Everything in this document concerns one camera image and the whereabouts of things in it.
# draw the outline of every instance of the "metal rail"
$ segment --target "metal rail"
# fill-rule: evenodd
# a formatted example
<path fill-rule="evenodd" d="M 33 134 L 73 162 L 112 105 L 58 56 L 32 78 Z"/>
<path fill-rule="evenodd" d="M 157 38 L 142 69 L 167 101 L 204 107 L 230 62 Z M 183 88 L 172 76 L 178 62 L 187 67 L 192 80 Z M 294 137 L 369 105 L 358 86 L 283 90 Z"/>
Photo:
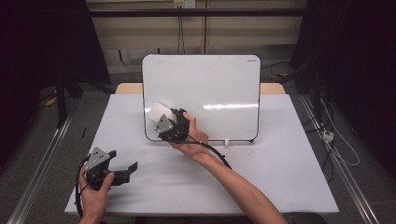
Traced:
<path fill-rule="evenodd" d="M 35 201 L 35 197 L 37 196 L 37 193 L 39 192 L 41 185 L 43 184 L 44 179 L 47 176 L 47 173 L 50 169 L 50 165 L 52 164 L 52 161 L 55 158 L 56 152 L 58 151 L 58 148 L 60 147 L 62 140 L 64 139 L 64 135 L 67 132 L 71 118 L 74 112 L 76 112 L 78 108 L 78 101 L 79 100 L 74 101 L 72 105 L 73 107 L 70 111 L 69 116 L 66 118 L 66 121 L 60 128 L 58 128 L 55 131 L 55 134 L 52 137 L 51 142 L 49 143 L 49 146 L 43 156 L 43 159 L 39 163 L 37 169 L 35 170 L 35 174 L 30 180 L 24 193 L 20 197 L 20 200 L 18 201 L 17 206 L 12 212 L 11 217 L 9 218 L 7 224 L 24 223 L 30 211 L 30 208 L 33 205 L 33 202 Z"/>
<path fill-rule="evenodd" d="M 313 120 L 313 124 L 314 124 L 315 128 L 318 129 L 320 127 L 320 125 L 319 125 L 318 121 L 315 119 L 314 112 L 311 109 L 311 108 L 313 108 L 311 101 L 308 99 L 308 97 L 302 96 L 302 95 L 300 95 L 300 100 L 303 103 L 306 113 Z M 319 131 L 318 131 L 318 136 L 321 139 L 321 134 Z M 325 144 L 325 147 L 326 147 L 327 152 L 329 152 L 331 150 L 327 144 Z M 367 224 L 379 224 L 380 221 L 379 221 L 378 217 L 376 216 L 373 207 L 370 205 L 369 200 L 364 195 L 363 191 L 361 190 L 361 187 L 359 186 L 358 182 L 356 182 L 352 173 L 350 173 L 348 167 L 343 162 L 339 161 L 333 153 L 331 153 L 331 160 L 332 160 L 332 163 L 334 164 L 334 167 L 337 170 L 338 174 L 341 176 L 341 179 L 343 180 L 343 182 L 346 186 L 346 189 L 352 198 L 352 201 L 358 208 L 364 222 Z"/>
<path fill-rule="evenodd" d="M 66 17 L 295 17 L 308 15 L 333 14 L 333 10 L 312 10 L 305 8 L 253 8 L 253 9 L 224 9 L 224 8 L 194 8 L 194 9 L 92 9 L 59 10 L 39 9 L 39 15 Z"/>

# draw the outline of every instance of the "hand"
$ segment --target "hand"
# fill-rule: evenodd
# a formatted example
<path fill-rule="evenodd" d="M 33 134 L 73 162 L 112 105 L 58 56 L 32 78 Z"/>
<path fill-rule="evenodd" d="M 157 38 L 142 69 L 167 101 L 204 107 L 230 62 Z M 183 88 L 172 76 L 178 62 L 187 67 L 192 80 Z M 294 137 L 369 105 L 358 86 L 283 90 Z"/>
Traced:
<path fill-rule="evenodd" d="M 88 185 L 87 179 L 85 179 L 84 176 L 84 170 L 85 169 L 81 169 L 79 173 L 79 188 L 80 190 L 83 189 L 81 192 L 81 199 L 84 208 L 84 215 L 79 223 L 100 223 L 106 211 L 107 193 L 113 182 L 114 173 L 110 173 L 106 176 L 99 190 L 94 190 Z"/>
<path fill-rule="evenodd" d="M 196 123 L 197 123 L 196 118 L 190 116 L 186 112 L 183 113 L 183 116 L 190 122 L 189 137 L 186 139 L 186 141 L 192 141 L 192 142 L 202 141 L 203 143 L 207 144 L 209 137 L 207 136 L 206 133 L 196 128 Z M 204 158 L 204 156 L 210 155 L 209 150 L 201 145 L 176 144 L 176 143 L 170 143 L 170 145 L 173 148 L 181 151 L 184 155 L 186 155 L 193 161 L 200 161 Z"/>

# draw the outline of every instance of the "human arm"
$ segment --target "human arm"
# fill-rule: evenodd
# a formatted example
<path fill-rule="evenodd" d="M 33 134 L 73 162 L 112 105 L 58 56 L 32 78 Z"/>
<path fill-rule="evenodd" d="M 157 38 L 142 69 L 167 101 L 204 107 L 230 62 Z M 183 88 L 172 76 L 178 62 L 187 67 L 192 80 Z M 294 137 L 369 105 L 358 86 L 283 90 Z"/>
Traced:
<path fill-rule="evenodd" d="M 187 113 L 184 117 L 190 122 L 189 138 L 207 143 L 208 136 L 196 128 L 196 119 Z M 259 189 L 212 156 L 207 148 L 194 144 L 171 146 L 204 166 L 254 223 L 287 223 L 274 204 Z"/>
<path fill-rule="evenodd" d="M 114 173 L 109 173 L 103 181 L 99 190 L 94 190 L 88 185 L 85 179 L 85 171 L 81 169 L 79 174 L 79 188 L 82 190 L 81 199 L 84 208 L 84 215 L 79 222 L 80 224 L 100 223 L 103 214 L 106 211 L 107 193 L 110 190 L 111 183 L 114 179 Z"/>

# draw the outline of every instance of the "wall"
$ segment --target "wall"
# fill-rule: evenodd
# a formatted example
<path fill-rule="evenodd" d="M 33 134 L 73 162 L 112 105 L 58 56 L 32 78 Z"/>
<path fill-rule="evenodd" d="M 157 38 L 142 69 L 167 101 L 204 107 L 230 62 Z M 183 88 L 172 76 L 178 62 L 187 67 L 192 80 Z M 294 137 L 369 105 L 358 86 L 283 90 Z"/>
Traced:
<path fill-rule="evenodd" d="M 197 8 L 299 8 L 305 0 L 196 0 Z M 169 0 L 87 0 L 95 9 L 173 8 Z M 150 53 L 183 52 L 178 18 L 93 18 L 109 73 L 140 70 Z M 182 18 L 186 53 L 253 53 L 263 64 L 289 60 L 301 17 Z M 119 59 L 118 50 L 124 60 Z"/>

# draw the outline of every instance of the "finger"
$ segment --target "finger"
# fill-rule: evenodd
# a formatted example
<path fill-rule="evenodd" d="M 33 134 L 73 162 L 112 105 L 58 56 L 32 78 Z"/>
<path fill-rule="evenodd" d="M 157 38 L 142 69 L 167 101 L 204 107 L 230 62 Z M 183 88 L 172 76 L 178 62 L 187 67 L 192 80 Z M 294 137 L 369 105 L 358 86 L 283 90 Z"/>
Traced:
<path fill-rule="evenodd" d="M 187 112 L 183 113 L 184 118 L 190 122 L 190 130 L 195 130 L 197 129 L 197 119 L 193 116 L 190 116 L 187 114 Z"/>
<path fill-rule="evenodd" d="M 79 183 L 79 188 L 82 189 L 84 188 L 86 185 L 88 185 L 87 179 L 85 178 L 85 171 L 87 169 L 87 166 L 84 165 L 81 169 L 81 171 L 79 172 L 79 177 L 78 177 L 78 183 Z"/>
<path fill-rule="evenodd" d="M 99 189 L 99 192 L 107 194 L 108 189 L 110 189 L 111 184 L 114 180 L 114 173 L 109 173 L 105 179 L 103 180 L 102 187 Z"/>

